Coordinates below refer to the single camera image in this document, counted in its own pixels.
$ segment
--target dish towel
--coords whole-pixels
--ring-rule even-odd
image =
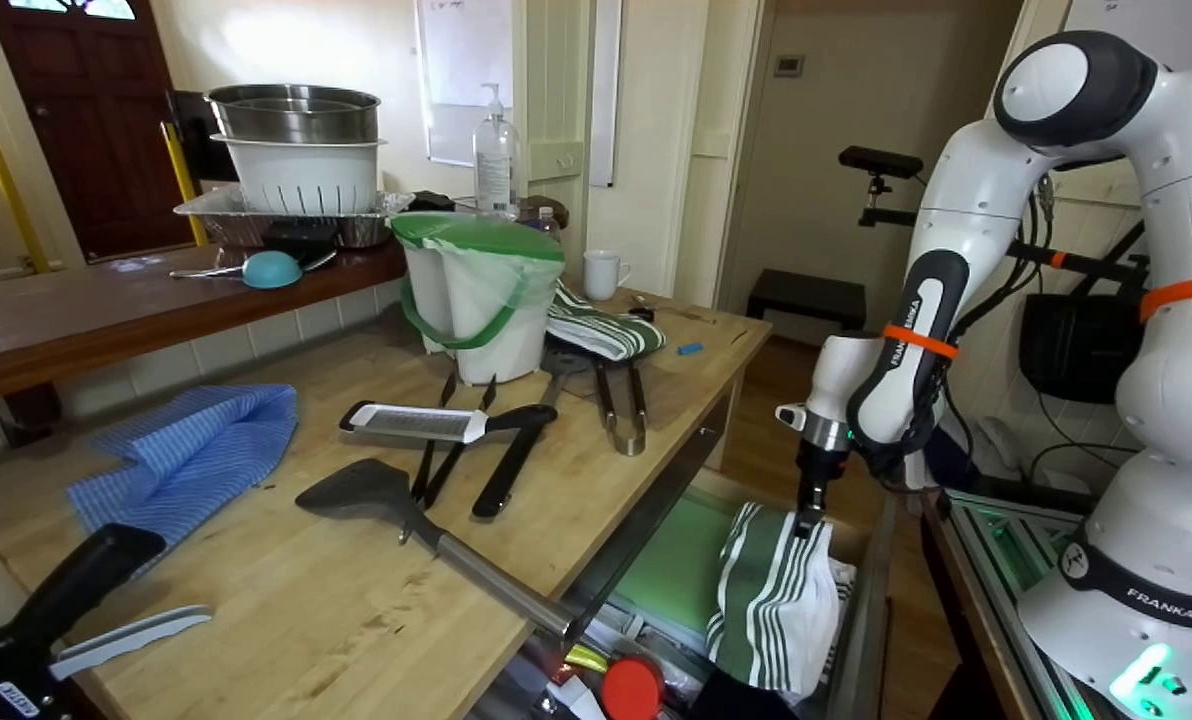
[[[558,306],[550,307],[550,335],[614,364],[650,356],[667,344],[667,335],[653,319],[604,312],[566,280],[558,285]]]
[[[246,488],[278,471],[301,421],[288,384],[209,384],[181,392],[124,432],[99,441],[124,470],[74,484],[89,533],[131,526],[188,542]]]
[[[801,706],[828,670],[840,591],[834,526],[798,536],[793,514],[743,503],[721,548],[710,662],[727,678]]]

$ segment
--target white cup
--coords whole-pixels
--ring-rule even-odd
[[[621,251],[589,249],[586,251],[586,291],[601,306],[614,299],[623,285]]]

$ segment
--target spatula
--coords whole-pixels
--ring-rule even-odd
[[[488,558],[482,558],[478,548],[467,548],[466,542],[456,542],[439,526],[433,526],[421,514],[421,503],[408,496],[408,475],[391,466],[355,460],[355,466],[323,475],[321,484],[303,488],[295,496],[295,503],[317,518],[373,518],[384,526],[399,526],[414,536],[421,536],[439,559],[460,567],[471,585],[494,591],[501,605],[508,605],[523,621],[531,621],[558,638],[569,638],[576,626],[566,609],[538,596],[528,585],[519,585],[515,576],[495,567]]]

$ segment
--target door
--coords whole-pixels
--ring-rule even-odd
[[[0,46],[83,258],[185,243],[149,0],[0,0]]]

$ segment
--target green striped towel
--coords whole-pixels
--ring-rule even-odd
[[[798,536],[793,514],[743,503],[721,548],[710,662],[801,706],[821,688],[840,630],[834,526]]]
[[[558,285],[558,306],[550,307],[550,335],[604,356],[614,364],[650,356],[667,344],[667,335],[653,319],[614,315],[569,285]]]

